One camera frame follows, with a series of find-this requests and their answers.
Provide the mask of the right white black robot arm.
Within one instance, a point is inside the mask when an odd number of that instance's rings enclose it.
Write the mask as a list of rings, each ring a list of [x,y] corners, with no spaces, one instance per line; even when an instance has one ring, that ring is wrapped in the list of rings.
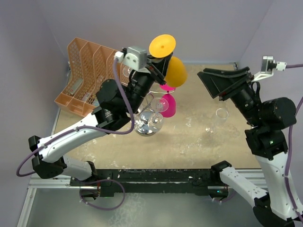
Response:
[[[265,227],[293,227],[302,221],[303,205],[287,160],[290,143],[283,133],[296,123],[293,101],[286,97],[262,101],[260,83],[247,67],[236,71],[206,68],[198,77],[212,98],[230,99],[247,121],[250,129],[245,131],[246,142],[261,167],[267,189],[247,180],[227,161],[211,167],[211,181],[232,187],[251,205],[256,219]]]

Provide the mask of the clear wine glass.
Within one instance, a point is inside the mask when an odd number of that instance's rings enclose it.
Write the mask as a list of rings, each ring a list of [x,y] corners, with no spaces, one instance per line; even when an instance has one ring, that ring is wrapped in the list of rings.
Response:
[[[125,77],[129,77],[130,73],[132,72],[132,68],[128,67],[128,66],[124,66],[122,69],[122,73]]]
[[[151,116],[149,118],[149,126],[154,132],[161,130],[164,124],[162,113],[169,107],[168,101],[163,97],[154,98],[150,104]]]

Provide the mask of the orange plastic goblet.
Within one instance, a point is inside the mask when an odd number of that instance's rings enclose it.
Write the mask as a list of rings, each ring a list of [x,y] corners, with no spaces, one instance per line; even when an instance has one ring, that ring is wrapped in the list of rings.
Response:
[[[162,34],[155,37],[149,45],[149,53],[157,59],[169,58],[167,69],[163,73],[169,87],[180,87],[187,80],[187,71],[183,62],[173,56],[176,40],[172,35]]]

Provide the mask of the pink plastic goblet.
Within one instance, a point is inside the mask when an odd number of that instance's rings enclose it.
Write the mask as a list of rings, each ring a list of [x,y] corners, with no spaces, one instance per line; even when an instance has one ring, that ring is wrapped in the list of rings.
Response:
[[[166,94],[164,94],[162,98],[164,98],[168,102],[168,109],[162,112],[161,114],[164,118],[173,117],[176,113],[176,100],[171,93],[174,92],[176,88],[170,87],[168,85],[160,85],[160,88],[166,92]]]

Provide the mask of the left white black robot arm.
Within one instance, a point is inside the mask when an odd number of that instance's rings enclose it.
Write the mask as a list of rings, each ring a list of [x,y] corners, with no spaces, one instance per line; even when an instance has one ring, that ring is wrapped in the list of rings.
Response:
[[[149,93],[154,82],[164,83],[168,71],[168,55],[157,60],[148,56],[145,71],[137,71],[131,76],[128,86],[123,86],[117,74],[115,57],[112,70],[114,79],[106,80],[98,95],[99,106],[74,125],[46,138],[32,136],[29,146],[32,154],[33,173],[42,179],[66,175],[83,181],[86,185],[96,183],[98,174],[93,162],[80,161],[67,153],[80,145],[109,134],[129,134],[134,129],[134,113]]]

